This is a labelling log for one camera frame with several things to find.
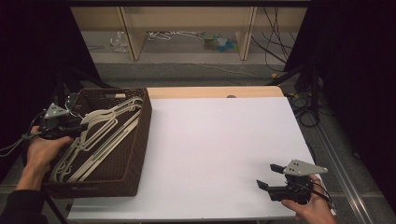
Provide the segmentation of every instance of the sleeve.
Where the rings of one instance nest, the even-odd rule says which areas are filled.
[[[48,224],[41,214],[45,201],[44,193],[37,190],[15,190],[7,197],[6,207],[0,216],[0,223]]]

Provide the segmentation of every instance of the human hand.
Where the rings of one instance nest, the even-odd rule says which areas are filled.
[[[320,185],[320,179],[315,175],[310,176],[313,189],[321,194],[324,190]],[[304,219],[309,224],[333,224],[336,223],[334,216],[329,209],[327,202],[315,193],[311,193],[311,199],[308,204],[298,204],[292,200],[282,200],[282,204],[296,212],[296,220]]]
[[[36,132],[38,132],[38,126],[33,127],[31,131],[31,133]],[[39,136],[33,137],[30,141],[27,162],[17,189],[39,190],[44,174],[50,170],[50,162],[64,145],[72,141],[73,139],[68,136],[56,140],[46,140]]]

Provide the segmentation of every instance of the wicker basket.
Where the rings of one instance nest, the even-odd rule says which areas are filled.
[[[143,98],[143,105],[138,124],[134,130],[117,145],[85,181],[59,183],[45,181],[43,188],[50,196],[54,198],[88,198],[136,195],[146,154],[151,119],[151,103],[147,90],[82,90],[78,94],[72,111],[76,114],[85,115],[97,109],[109,109],[135,96]],[[133,115],[131,113],[133,112],[127,112],[118,116],[118,125],[121,125],[130,118]],[[79,167],[99,146],[101,146],[101,142],[89,152],[78,153],[78,157],[74,160],[73,165]]]

